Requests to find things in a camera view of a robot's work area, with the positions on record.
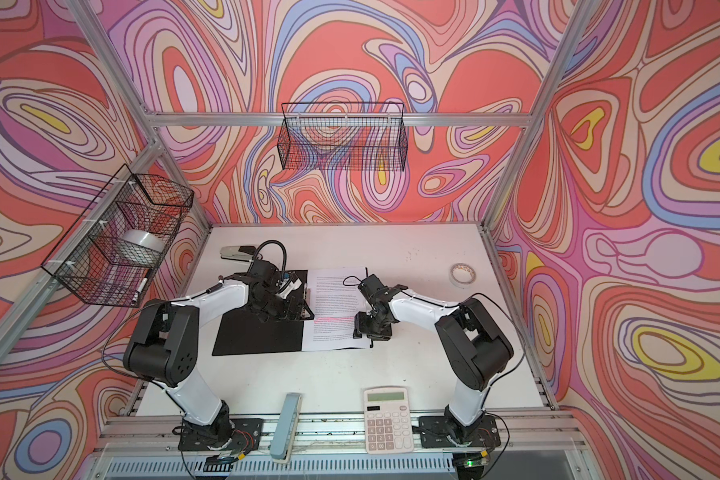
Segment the printed paper sheet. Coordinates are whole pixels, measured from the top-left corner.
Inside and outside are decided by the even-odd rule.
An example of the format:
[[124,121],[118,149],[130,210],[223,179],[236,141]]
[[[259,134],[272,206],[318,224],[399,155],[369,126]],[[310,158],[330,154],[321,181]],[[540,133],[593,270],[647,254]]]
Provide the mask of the printed paper sheet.
[[368,310],[358,290],[366,276],[364,267],[307,271],[307,303],[314,319],[304,322],[303,352],[370,348],[369,339],[354,337],[356,314]]

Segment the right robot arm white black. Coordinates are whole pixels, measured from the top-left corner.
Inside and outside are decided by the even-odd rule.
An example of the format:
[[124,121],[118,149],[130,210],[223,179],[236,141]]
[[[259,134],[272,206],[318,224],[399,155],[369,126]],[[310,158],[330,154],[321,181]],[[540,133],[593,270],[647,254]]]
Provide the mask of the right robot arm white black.
[[458,446],[474,440],[487,417],[484,403],[490,382],[514,357],[511,341],[487,308],[474,297],[447,303],[401,284],[387,286],[375,275],[360,280],[357,289],[368,310],[355,315],[355,339],[388,341],[397,323],[412,324],[437,335],[457,378],[454,394],[444,409],[443,436]]

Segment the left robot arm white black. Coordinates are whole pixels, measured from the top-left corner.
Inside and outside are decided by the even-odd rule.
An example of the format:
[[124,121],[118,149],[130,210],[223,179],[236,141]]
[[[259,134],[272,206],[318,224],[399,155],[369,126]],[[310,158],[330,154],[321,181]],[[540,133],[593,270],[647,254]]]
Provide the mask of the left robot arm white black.
[[295,274],[272,284],[245,274],[223,277],[196,294],[153,300],[140,312],[123,354],[123,366],[158,386],[182,414],[180,448],[221,450],[235,427],[229,406],[213,393],[196,364],[199,330],[209,321],[241,309],[262,322],[312,320],[305,283]]

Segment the blue folder black inside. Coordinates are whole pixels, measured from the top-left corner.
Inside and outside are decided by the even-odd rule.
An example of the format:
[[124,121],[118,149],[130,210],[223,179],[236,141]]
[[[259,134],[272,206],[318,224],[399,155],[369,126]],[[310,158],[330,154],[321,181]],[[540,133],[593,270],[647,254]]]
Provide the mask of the blue folder black inside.
[[[307,271],[296,272],[305,284],[306,300]],[[304,322],[262,323],[242,309],[232,310],[221,318],[212,355],[220,357],[303,352],[301,342]]]

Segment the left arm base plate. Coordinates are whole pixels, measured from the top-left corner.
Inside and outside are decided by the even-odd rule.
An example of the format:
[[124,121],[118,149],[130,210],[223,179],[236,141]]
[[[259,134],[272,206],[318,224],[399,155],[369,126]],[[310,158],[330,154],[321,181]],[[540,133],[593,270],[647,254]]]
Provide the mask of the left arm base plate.
[[264,420],[262,418],[233,418],[229,425],[198,426],[183,420],[173,428],[179,437],[178,448],[182,452],[211,452],[231,450],[250,452],[260,444]]

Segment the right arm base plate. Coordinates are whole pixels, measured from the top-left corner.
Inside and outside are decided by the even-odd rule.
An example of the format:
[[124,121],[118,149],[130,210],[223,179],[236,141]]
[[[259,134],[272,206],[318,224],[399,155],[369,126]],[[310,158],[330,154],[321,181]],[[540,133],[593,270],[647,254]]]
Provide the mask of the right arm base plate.
[[420,416],[417,432],[423,448],[477,448],[488,451],[502,445],[494,416],[483,414],[464,426],[449,416]]

